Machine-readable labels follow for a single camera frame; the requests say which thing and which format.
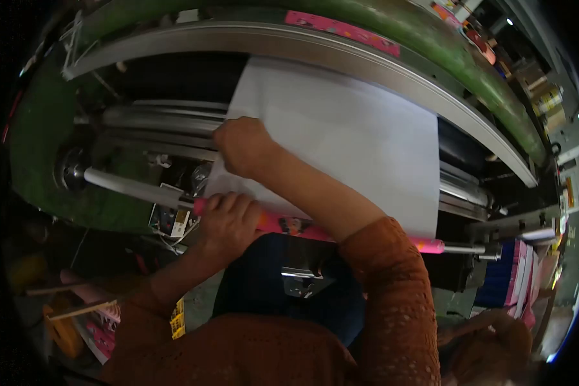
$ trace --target black roller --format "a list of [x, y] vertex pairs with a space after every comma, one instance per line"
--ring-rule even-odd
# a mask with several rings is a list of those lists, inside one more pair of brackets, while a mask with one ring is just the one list
[[485, 174], [490, 152], [445, 119], [438, 117], [440, 160], [478, 178]]

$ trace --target woman's right hand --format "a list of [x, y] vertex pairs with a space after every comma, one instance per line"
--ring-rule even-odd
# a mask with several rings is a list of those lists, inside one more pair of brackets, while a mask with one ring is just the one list
[[225, 168], [246, 179], [256, 180], [273, 158], [285, 151], [256, 118], [228, 119], [215, 130], [213, 139], [223, 154]]

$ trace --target printing machine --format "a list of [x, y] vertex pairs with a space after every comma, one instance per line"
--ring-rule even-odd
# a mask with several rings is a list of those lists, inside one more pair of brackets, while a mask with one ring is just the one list
[[[98, 154], [114, 149], [167, 154], [194, 165], [214, 161], [211, 134], [225, 119], [249, 56], [261, 55], [375, 83], [438, 114], [436, 237], [451, 247], [446, 256], [425, 255], [425, 262], [430, 271], [443, 264], [455, 274], [440, 285], [432, 277], [434, 285], [463, 290], [481, 257], [498, 258], [497, 252], [475, 246], [558, 228], [562, 208], [555, 162], [537, 120], [533, 129], [546, 154], [541, 163], [483, 104], [464, 97], [466, 90], [454, 76], [408, 48], [403, 47], [407, 56], [395, 58], [327, 32], [244, 17], [225, 19], [139, 28], [78, 55], [77, 30], [67, 36], [64, 80], [93, 75], [102, 91], [87, 95], [78, 89], [74, 134], [55, 151], [57, 185], [72, 189], [69, 178], [74, 175], [81, 183], [81, 159], [65, 163], [73, 144], [91, 157], [86, 166], [99, 170], [108, 161]], [[85, 140], [73, 140], [78, 136]]]

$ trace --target forearm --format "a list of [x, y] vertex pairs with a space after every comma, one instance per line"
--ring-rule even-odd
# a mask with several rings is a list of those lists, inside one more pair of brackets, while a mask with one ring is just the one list
[[174, 305], [189, 290], [223, 268], [222, 260], [207, 253], [201, 244], [196, 244], [152, 277], [152, 293], [163, 305]]
[[308, 214], [337, 242], [386, 216], [356, 190], [280, 147], [256, 180]]

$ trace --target yellow container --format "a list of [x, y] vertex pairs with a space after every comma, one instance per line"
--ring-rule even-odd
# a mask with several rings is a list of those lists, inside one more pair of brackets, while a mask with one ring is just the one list
[[178, 300], [176, 308], [171, 313], [170, 326], [172, 339], [185, 335], [185, 302], [182, 298]]

